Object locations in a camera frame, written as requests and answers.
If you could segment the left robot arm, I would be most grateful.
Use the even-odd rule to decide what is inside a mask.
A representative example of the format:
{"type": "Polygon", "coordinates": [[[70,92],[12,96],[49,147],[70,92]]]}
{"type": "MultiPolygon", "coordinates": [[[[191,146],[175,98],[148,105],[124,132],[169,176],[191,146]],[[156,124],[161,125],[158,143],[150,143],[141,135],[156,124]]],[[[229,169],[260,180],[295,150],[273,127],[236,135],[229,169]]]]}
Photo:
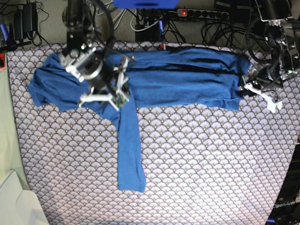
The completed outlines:
{"type": "Polygon", "coordinates": [[[253,84],[261,91],[282,88],[284,82],[300,75],[300,45],[295,37],[300,21],[293,19],[287,0],[257,0],[255,3],[259,15],[246,30],[246,44],[252,59],[265,67],[245,84],[253,84]],[[270,59],[257,58],[249,44],[250,30],[259,21],[265,23],[263,37],[270,47],[270,59]]]}

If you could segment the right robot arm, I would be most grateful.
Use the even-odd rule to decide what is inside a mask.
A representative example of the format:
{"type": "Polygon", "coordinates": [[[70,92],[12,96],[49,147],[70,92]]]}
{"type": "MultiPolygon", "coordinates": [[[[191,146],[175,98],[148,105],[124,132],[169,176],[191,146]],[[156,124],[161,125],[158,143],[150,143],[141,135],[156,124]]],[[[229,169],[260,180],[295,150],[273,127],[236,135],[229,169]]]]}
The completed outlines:
{"type": "Polygon", "coordinates": [[[67,28],[67,47],[59,53],[60,63],[79,82],[86,81],[97,94],[113,93],[113,72],[97,53],[91,31],[94,17],[85,0],[69,0],[62,15],[67,28]]]}

